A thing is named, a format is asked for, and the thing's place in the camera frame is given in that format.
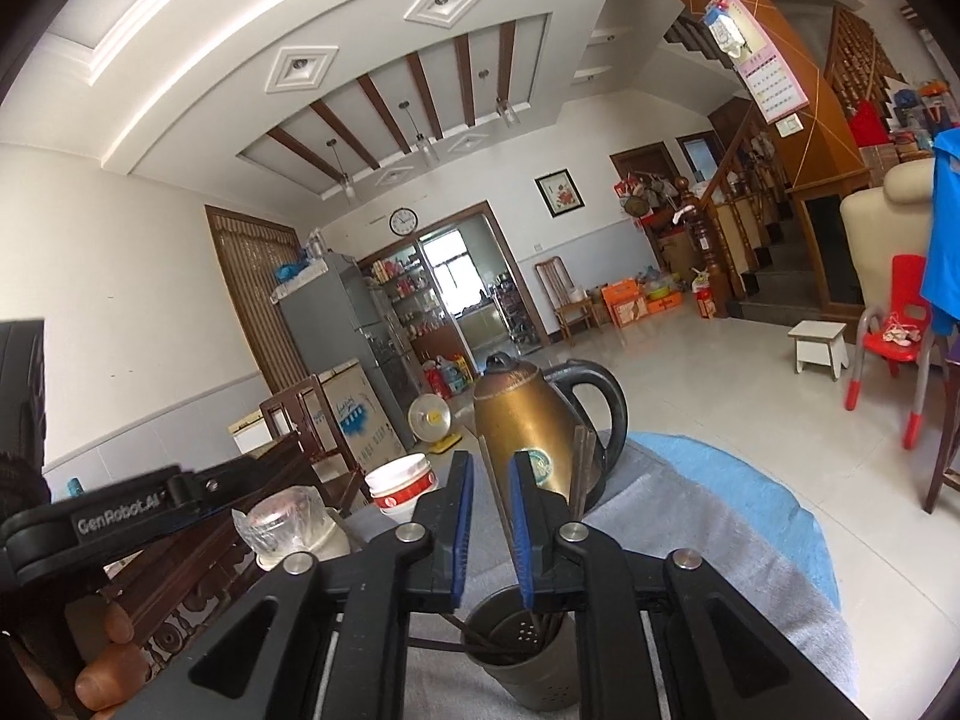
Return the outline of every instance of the refrigerator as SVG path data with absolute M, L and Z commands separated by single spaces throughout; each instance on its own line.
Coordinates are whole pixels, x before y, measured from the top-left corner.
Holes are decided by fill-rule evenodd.
M 405 449 L 416 443 L 407 409 L 427 391 L 419 361 L 383 290 L 371 288 L 356 261 L 329 251 L 328 271 L 280 298 L 280 312 L 304 365 L 323 373 L 360 361 Z

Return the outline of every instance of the red chair leg tip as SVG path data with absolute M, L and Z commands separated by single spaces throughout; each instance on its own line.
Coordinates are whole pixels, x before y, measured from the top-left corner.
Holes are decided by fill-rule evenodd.
M 844 404 L 847 407 L 847 411 L 851 412 L 856 408 L 856 399 L 860 396 L 860 383 L 858 381 L 852 381 L 850 386 L 847 388 L 847 402 Z
M 917 437 L 920 435 L 920 423 L 923 421 L 923 415 L 910 413 L 910 418 L 906 422 L 906 432 L 904 433 L 904 449 L 913 449 L 917 445 Z

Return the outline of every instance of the picture frame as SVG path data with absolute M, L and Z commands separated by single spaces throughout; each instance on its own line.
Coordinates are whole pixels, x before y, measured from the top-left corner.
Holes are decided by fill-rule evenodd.
M 536 187 L 541 191 L 546 207 L 554 218 L 584 207 L 584 199 L 577 191 L 577 185 L 573 183 L 569 170 L 556 170 L 541 175 L 536 180 Z

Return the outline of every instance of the human hand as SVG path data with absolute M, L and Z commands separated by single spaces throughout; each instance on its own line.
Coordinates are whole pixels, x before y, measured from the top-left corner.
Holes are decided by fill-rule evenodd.
M 120 704 L 128 701 L 147 682 L 150 666 L 140 648 L 133 643 L 133 623 L 119 604 L 110 603 L 104 613 L 104 631 L 109 644 L 80 672 L 74 689 L 88 709 L 97 712 L 93 720 L 109 720 Z M 30 655 L 13 644 L 13 651 L 34 690 L 50 709 L 64 702 L 53 680 L 37 666 Z

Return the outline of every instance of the orange box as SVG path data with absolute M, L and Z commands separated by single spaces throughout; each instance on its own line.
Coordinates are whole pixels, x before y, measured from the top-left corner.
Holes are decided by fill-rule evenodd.
M 611 319 L 617 327 L 637 322 L 647 315 L 646 302 L 640 285 L 634 279 L 626 278 L 600 290 Z
M 647 301 L 647 311 L 651 314 L 656 314 L 658 311 L 666 311 L 668 308 L 676 308 L 683 303 L 683 294 L 682 293 L 670 293 L 666 298 L 661 298 L 660 300 L 648 300 Z

